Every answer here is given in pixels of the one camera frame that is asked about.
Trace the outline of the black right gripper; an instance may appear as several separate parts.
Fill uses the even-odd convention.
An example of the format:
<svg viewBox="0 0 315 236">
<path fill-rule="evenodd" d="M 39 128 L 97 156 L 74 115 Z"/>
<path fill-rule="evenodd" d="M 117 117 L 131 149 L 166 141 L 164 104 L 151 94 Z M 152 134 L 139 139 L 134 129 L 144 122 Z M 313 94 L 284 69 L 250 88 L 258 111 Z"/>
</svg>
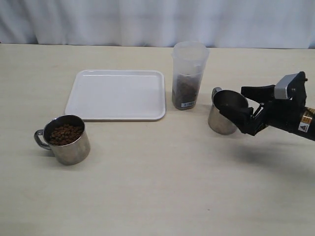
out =
<svg viewBox="0 0 315 236">
<path fill-rule="evenodd" d="M 233 107 L 222 105 L 220 114 L 230 120 L 244 134 L 256 135 L 268 126 L 315 140 L 315 110 L 306 106 L 305 82 L 308 79 L 303 71 L 297 73 L 289 86 L 292 98 L 274 98 L 275 85 L 261 87 L 241 87 L 241 94 L 259 104 L 253 107 Z"/>
</svg>

